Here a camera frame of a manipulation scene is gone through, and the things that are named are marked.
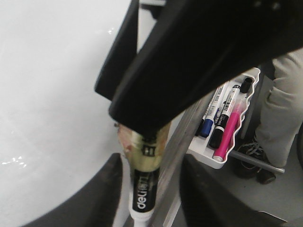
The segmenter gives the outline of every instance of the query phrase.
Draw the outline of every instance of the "pink marker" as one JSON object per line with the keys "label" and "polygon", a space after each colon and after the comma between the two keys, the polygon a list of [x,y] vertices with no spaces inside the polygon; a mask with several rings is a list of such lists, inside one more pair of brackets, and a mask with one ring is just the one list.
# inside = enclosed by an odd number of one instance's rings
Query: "pink marker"
{"label": "pink marker", "polygon": [[223,159],[226,155],[226,151],[231,142],[233,133],[235,132],[235,127],[236,127],[238,121],[240,120],[240,115],[245,109],[245,104],[246,104],[246,98],[243,96],[240,96],[237,99],[236,104],[232,110],[231,116],[229,117],[228,122],[226,124],[220,146],[214,152],[214,155],[213,155],[214,160],[216,160],[218,162],[223,161]]}

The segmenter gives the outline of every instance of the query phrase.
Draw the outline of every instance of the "gray pants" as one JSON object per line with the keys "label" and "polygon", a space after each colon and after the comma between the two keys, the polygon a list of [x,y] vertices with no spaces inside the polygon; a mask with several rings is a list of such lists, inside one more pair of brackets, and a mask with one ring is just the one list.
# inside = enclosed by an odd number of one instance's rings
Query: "gray pants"
{"label": "gray pants", "polygon": [[303,48],[274,59],[273,65],[274,86],[262,105],[256,139],[270,163],[283,167],[303,122]]}

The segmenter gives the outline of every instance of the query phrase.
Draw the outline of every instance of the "shoelace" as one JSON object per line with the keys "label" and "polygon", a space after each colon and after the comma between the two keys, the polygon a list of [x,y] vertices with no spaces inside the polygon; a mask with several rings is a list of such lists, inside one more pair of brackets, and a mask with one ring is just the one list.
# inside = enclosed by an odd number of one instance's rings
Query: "shoelace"
{"label": "shoelace", "polygon": [[246,154],[247,155],[252,155],[255,154],[257,156],[262,155],[263,154],[263,148],[260,147],[260,145],[258,144],[258,142],[254,141],[252,143],[247,143],[247,144],[243,144],[240,146],[241,147],[250,147],[247,151]]}

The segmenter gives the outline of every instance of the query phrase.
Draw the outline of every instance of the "shoe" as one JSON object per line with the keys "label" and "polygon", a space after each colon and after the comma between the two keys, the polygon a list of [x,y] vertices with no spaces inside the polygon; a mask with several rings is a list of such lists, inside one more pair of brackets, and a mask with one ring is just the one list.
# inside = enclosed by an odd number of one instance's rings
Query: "shoe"
{"label": "shoe", "polygon": [[[249,142],[242,144],[237,151],[269,163],[263,148],[258,144],[255,137]],[[239,178],[244,179],[250,179],[257,176],[257,180],[261,184],[268,184],[276,178],[272,172],[240,160],[237,162],[234,173]]]}

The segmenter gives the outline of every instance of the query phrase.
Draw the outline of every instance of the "white marker tray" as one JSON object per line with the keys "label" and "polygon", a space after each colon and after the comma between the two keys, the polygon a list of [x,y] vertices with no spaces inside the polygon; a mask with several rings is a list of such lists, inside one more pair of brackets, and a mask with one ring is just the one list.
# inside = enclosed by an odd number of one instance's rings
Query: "white marker tray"
{"label": "white marker tray", "polygon": [[212,168],[215,168],[215,169],[220,169],[224,165],[224,163],[227,161],[228,154],[232,151],[232,149],[235,146],[235,135],[240,130],[240,128],[242,126],[242,122],[244,121],[245,113],[250,105],[251,97],[254,94],[255,87],[259,81],[259,74],[260,74],[260,70],[257,68],[252,68],[252,69],[242,73],[241,75],[237,76],[236,78],[234,78],[230,81],[227,92],[224,94],[223,100],[225,100],[227,98],[228,93],[229,93],[228,90],[231,90],[233,85],[235,85],[235,84],[241,85],[241,83],[244,81],[244,79],[246,77],[251,77],[253,79],[252,86],[251,86],[249,92],[247,93],[248,97],[246,99],[246,108],[243,111],[243,113],[241,114],[240,124],[237,125],[237,128],[233,134],[231,143],[229,145],[229,149],[227,150],[224,160],[222,162],[218,162],[218,161],[214,160],[213,154],[214,154],[215,149],[208,146],[208,141],[211,138],[211,135],[214,130],[214,125],[210,132],[210,135],[207,138],[203,138],[200,136],[195,136],[193,138],[193,140],[191,141],[191,143],[189,145],[188,151],[187,151],[188,154],[192,154],[198,161],[205,163],[206,165],[208,165]]}

